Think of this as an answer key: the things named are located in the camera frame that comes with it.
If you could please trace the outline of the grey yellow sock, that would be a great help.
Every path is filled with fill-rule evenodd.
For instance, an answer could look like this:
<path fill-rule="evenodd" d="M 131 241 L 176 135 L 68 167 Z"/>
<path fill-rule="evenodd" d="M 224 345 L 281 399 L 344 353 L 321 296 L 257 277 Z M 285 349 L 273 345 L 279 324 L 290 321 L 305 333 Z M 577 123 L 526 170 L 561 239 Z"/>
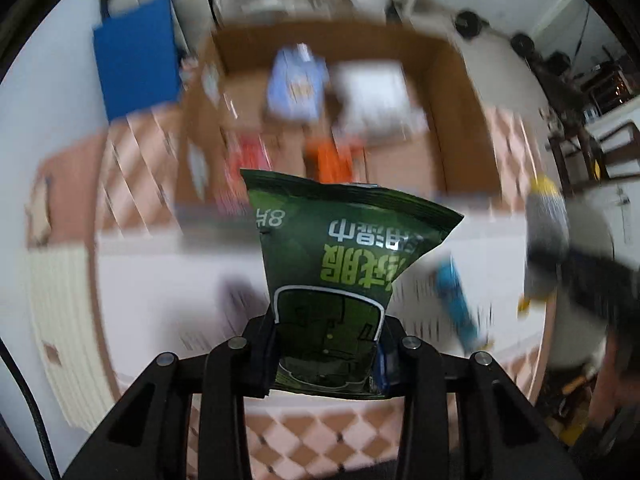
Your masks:
<path fill-rule="evenodd" d="M 570 228 L 564 198 L 547 176 L 530 185 L 525 201 L 526 263 L 523 296 L 518 314 L 524 315 L 533 302 L 549 299 L 558 287 L 558 263 L 570 244 Z"/>

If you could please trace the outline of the green wipes pack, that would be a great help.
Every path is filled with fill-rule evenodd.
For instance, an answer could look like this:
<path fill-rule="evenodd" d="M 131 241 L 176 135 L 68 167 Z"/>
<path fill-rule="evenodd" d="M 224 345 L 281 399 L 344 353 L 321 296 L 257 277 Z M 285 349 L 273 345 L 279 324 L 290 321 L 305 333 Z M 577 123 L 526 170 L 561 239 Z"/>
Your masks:
<path fill-rule="evenodd" d="M 395 281 L 446 240 L 457 211 L 373 184 L 241 172 L 262 246 L 279 390 L 370 396 Z"/>

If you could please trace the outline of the orange snack pack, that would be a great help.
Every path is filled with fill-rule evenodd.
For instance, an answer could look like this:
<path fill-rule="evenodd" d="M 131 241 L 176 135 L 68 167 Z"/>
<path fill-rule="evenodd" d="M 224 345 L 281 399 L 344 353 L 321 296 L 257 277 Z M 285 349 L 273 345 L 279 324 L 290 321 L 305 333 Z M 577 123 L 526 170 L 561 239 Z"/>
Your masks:
<path fill-rule="evenodd" d="M 320 183 L 357 183 L 367 180 L 366 156 L 357 142 L 311 138 L 303 152 L 306 177 Z"/>

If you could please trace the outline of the white plastic soft pack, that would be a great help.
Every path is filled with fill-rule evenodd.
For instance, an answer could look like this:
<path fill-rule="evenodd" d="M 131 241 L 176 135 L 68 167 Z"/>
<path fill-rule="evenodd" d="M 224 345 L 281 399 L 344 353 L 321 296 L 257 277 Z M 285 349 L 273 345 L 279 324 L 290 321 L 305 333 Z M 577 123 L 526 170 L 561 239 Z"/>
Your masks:
<path fill-rule="evenodd" d="M 409 96 L 402 65 L 392 60 L 336 64 L 331 88 L 340 111 L 332 132 L 364 143 L 406 140 L 428 129 L 427 117 Z"/>

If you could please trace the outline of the red floral wipes pack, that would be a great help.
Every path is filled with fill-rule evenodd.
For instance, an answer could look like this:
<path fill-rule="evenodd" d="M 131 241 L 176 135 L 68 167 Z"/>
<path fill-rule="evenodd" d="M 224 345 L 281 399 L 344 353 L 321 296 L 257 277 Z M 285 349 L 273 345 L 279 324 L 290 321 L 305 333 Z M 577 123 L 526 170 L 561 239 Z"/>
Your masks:
<path fill-rule="evenodd" d="M 216 207 L 225 216 L 244 216 L 250 209 L 243 169 L 271 169 L 262 136 L 257 131 L 224 130 L 224 187 L 216 194 Z"/>

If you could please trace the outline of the blue cartoon tissue pack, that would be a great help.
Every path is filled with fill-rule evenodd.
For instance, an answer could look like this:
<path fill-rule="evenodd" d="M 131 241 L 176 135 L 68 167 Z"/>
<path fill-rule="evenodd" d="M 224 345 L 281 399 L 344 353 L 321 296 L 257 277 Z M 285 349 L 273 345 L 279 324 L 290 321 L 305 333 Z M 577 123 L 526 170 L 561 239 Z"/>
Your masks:
<path fill-rule="evenodd" d="M 316 122 L 324 105 L 329 81 L 326 61 L 306 44 L 278 51 L 267 86 L 267 112 L 287 122 Z"/>

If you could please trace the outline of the dark wooden chair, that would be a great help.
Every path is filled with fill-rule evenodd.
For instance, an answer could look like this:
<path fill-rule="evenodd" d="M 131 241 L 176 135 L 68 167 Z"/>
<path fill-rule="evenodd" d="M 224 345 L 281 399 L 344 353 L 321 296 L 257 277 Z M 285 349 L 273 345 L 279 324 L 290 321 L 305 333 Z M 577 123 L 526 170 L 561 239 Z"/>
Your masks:
<path fill-rule="evenodd" d="M 630 140 L 623 145 L 605 151 L 603 143 L 620 133 L 628 132 Z M 561 191 L 565 197 L 592 190 L 601 185 L 638 181 L 638 171 L 632 174 L 612 176 L 610 169 L 639 162 L 639 128 L 634 122 L 623 122 L 620 126 L 597 138 L 584 126 L 570 127 L 567 133 L 553 133 L 548 137 L 547 150 L 552 154 L 560 179 Z M 586 167 L 587 179 L 572 181 L 567 161 L 580 156 Z"/>

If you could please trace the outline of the black barbell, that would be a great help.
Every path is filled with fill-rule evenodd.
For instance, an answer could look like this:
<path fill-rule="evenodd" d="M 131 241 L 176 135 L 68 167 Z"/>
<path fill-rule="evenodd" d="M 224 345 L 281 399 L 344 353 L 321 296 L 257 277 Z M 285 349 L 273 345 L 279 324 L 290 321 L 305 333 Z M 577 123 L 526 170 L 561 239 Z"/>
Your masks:
<path fill-rule="evenodd" d="M 487 32 L 489 35 L 506 40 L 516 55 L 523 60 L 531 61 L 538 58 L 534 40 L 524 32 L 516 32 L 514 35 L 509 36 L 505 32 L 500 32 L 500 30 L 492 27 L 488 21 L 471 10 L 458 12 L 454 16 L 452 24 L 454 24 L 454 29 L 458 35 L 466 41 L 471 41 Z"/>

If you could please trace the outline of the brown cardboard box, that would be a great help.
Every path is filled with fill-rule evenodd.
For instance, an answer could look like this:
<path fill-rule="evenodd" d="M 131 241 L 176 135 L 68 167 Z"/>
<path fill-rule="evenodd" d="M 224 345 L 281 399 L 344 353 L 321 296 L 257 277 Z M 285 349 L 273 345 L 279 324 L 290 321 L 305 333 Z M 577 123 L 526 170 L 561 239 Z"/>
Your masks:
<path fill-rule="evenodd" d="M 309 125 L 280 122 L 266 109 L 267 84 L 278 51 L 306 44 L 329 70 L 345 62 L 396 61 L 411 105 L 427 128 L 367 148 L 359 179 L 424 198 L 492 200 L 501 194 L 494 144 L 463 56 L 449 41 L 401 25 L 363 21 L 298 21 L 235 26 L 211 32 L 183 98 L 176 204 L 213 205 L 227 186 L 228 131 L 259 132 L 273 170 L 306 174 L 307 138 L 328 136 L 345 100 L 326 86 L 324 110 Z"/>

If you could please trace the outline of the blue foam mat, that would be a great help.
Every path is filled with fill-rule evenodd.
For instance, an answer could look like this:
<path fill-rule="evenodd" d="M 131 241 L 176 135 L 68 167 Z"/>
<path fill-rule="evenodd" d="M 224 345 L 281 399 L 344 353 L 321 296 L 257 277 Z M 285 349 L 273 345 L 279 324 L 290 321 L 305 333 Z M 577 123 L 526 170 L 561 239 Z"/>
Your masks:
<path fill-rule="evenodd" d="M 178 100 L 181 80 L 170 0 L 151 0 L 93 31 L 107 119 Z"/>

